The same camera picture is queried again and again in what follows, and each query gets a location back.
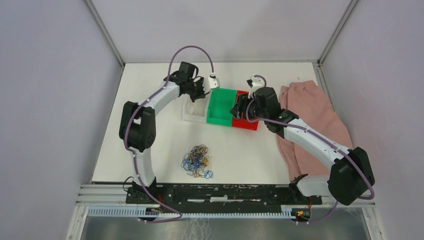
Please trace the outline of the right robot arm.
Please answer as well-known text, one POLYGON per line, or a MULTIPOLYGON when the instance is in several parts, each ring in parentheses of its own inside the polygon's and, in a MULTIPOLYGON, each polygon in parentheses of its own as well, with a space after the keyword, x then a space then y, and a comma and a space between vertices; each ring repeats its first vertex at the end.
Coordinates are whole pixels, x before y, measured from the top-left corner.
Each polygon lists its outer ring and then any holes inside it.
POLYGON ((355 200, 373 200, 374 174, 367 152, 330 140, 306 124, 297 114, 284 109, 272 87, 244 93, 237 98, 230 114, 250 123, 263 121, 267 129, 306 150, 329 170, 327 175, 303 174, 289 189, 289 199, 302 204, 311 196, 333 197, 348 206, 355 200))

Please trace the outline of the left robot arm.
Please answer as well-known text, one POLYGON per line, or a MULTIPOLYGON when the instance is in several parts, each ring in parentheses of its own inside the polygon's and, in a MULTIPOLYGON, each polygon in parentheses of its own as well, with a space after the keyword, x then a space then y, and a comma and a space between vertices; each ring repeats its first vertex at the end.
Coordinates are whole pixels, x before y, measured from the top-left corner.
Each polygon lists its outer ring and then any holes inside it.
POLYGON ((181 95, 189 95, 193 100, 206 97, 204 77, 198 73, 196 65, 183 61, 150 96, 141 102, 127 101, 123 105, 118 135, 132 156, 132 188, 147 204, 154 202, 158 195, 157 189, 151 186, 156 183, 151 157, 157 133, 156 116, 181 95))

